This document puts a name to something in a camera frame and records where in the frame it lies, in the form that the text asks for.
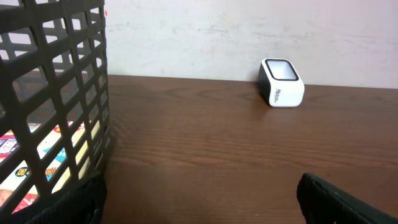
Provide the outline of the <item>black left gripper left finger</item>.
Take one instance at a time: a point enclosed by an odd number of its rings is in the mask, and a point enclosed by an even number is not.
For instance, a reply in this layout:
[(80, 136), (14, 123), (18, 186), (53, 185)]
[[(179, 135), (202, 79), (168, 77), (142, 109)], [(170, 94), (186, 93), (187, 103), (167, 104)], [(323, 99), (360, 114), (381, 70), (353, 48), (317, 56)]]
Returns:
[(95, 224), (102, 219), (107, 196), (102, 173), (95, 173), (69, 190), (61, 190), (29, 210), (26, 223)]

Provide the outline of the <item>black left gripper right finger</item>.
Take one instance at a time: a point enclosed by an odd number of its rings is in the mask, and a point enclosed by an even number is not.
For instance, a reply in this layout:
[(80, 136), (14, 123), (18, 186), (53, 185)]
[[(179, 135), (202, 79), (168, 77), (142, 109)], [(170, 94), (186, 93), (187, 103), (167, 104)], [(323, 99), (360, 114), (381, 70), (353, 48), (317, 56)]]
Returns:
[(297, 200), (307, 224), (397, 224), (397, 218), (311, 173), (301, 177)]

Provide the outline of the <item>yellow snack bag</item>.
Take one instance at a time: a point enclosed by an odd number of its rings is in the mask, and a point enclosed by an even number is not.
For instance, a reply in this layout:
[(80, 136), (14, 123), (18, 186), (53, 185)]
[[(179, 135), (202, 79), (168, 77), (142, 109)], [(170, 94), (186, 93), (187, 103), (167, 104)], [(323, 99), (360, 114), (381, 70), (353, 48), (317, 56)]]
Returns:
[[(80, 124), (79, 128), (72, 134), (72, 146), (76, 146), (77, 142), (82, 138), (85, 133), (85, 125)], [(62, 137), (58, 125), (56, 125), (51, 132), (39, 143), (37, 151), (39, 157), (44, 158), (54, 147), (58, 140)], [(19, 143), (12, 131), (8, 131), (1, 136), (1, 160), (5, 160), (11, 153), (19, 147)], [(65, 162), (67, 158), (66, 150), (61, 149), (55, 156), (55, 159), (49, 164), (45, 170), (47, 180), (50, 180), (56, 173), (57, 169)], [(15, 189), (29, 176), (29, 167), (26, 162), (22, 161), (8, 177), (1, 183), (1, 204), (4, 204), (7, 199), (12, 195)], [(67, 169), (61, 176), (60, 180), (55, 184), (52, 192), (60, 190), (70, 178), (70, 170)], [(18, 206), (14, 209), (15, 212), (22, 210), (29, 205), (32, 205), (36, 198), (39, 196), (37, 188), (33, 186), (24, 198), (19, 202)]]

